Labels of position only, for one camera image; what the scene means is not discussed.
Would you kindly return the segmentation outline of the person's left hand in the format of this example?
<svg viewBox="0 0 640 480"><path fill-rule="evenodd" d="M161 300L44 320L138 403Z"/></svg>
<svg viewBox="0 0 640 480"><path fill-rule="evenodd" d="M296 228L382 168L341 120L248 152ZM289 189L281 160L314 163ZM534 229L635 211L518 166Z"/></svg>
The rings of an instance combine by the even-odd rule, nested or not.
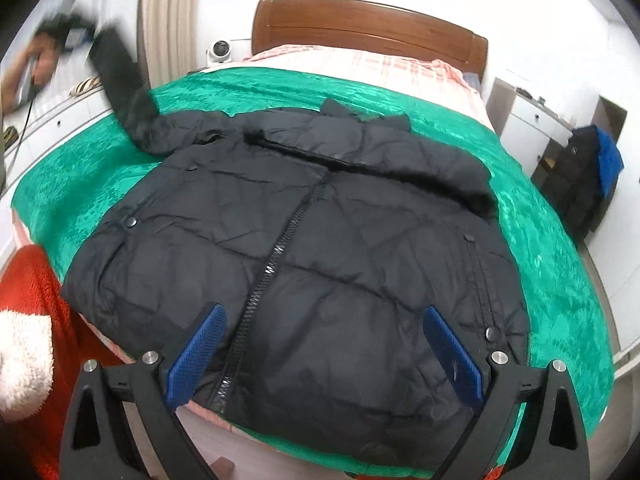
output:
<svg viewBox="0 0 640 480"><path fill-rule="evenodd" d="M25 55L28 60L35 59L32 83L36 87L43 88L49 83L58 65L60 54L61 48L58 43L46 32L38 32L32 37L25 49Z"/></svg>

